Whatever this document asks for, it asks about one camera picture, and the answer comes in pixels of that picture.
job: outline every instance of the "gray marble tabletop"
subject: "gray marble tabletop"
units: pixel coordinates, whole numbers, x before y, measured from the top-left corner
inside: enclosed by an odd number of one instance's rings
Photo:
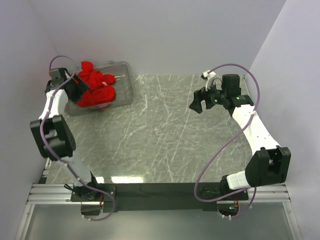
[[[216,105],[198,114],[189,110],[193,92],[204,86],[199,75],[138,75],[131,105],[81,116],[66,115],[83,164],[105,183],[194,182],[212,155],[240,127]],[[242,94],[248,94],[241,79]],[[211,164],[202,182],[245,168],[250,146],[242,134]],[[52,163],[48,184],[70,183]]]

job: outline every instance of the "table surface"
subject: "table surface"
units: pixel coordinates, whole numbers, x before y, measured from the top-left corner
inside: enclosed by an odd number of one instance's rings
[[[189,110],[193,92],[205,85],[199,75],[148,74],[133,79],[136,96],[131,105],[65,115],[78,157],[105,183],[194,182],[240,127],[220,105],[201,114]],[[240,86],[242,94],[248,94],[244,76]],[[251,156],[242,134],[214,160],[201,181],[219,182],[223,175],[242,171]],[[46,183],[70,182],[53,162]]]

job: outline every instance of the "white wall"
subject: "white wall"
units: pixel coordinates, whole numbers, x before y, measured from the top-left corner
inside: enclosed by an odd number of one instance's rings
[[[251,66],[285,0],[29,0],[59,53],[135,73]]]
[[[287,188],[304,239],[319,239],[320,1],[287,0],[251,67],[259,114],[292,153]],[[252,82],[249,90],[255,93]]]
[[[27,1],[2,1],[0,22],[0,239],[11,240],[45,164],[29,123],[43,109],[57,53]]]

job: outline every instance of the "plastic bin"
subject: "plastic bin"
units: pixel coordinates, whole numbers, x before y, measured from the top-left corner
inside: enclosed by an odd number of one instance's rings
[[[135,87],[130,66],[127,62],[110,61],[106,65],[95,66],[93,69],[98,70],[103,74],[112,74],[115,76],[115,83],[112,84],[115,89],[114,100],[112,102],[87,107],[81,107],[69,101],[64,109],[67,114],[71,116],[82,115],[91,113],[92,111],[102,111],[108,108],[129,105],[133,102],[135,96]]]

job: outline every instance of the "red fabric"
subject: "red fabric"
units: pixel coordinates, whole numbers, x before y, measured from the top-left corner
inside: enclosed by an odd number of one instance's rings
[[[111,74],[103,75],[102,72],[94,70],[92,62],[83,61],[81,63],[82,71],[78,76],[91,88],[81,96],[82,99],[76,104],[80,107],[88,107],[97,104],[112,102],[116,91],[113,84],[116,80]]]

